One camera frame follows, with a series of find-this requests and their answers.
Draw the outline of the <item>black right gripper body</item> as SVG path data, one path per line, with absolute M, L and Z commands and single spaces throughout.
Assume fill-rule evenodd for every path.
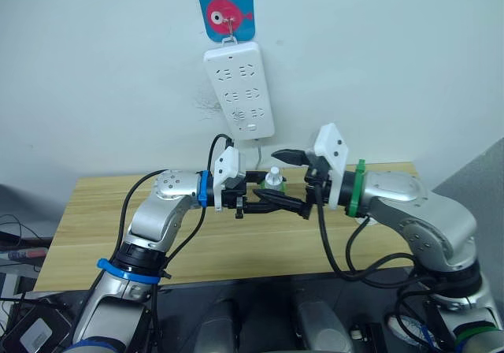
M 331 190 L 332 181 L 329 176 L 330 167 L 325 162 L 310 165 L 306 170 L 304 181 L 306 182 L 306 199 L 302 206 L 300 216 L 308 220 L 312 208 L 320 203 L 328 202 L 328 194 Z

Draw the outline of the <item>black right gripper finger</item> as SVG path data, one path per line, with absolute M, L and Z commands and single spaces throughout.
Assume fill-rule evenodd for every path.
M 290 197 L 282 191 L 268 188 L 254 189 L 254 194 L 263 202 L 280 210 L 302 211 L 304 202 L 301 199 Z
M 288 165 L 309 166 L 310 160 L 304 150 L 280 149 L 271 153 L 271 156 Z

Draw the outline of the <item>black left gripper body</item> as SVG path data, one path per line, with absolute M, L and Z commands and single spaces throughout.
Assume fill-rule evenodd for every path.
M 222 206 L 235 211 L 236 219 L 243 219 L 244 214 L 252 214 L 256 211 L 255 203 L 247 200 L 247 185 L 254 183 L 255 171 L 246 171 L 244 175 L 228 178 L 224 182 L 224 190 L 221 192 Z

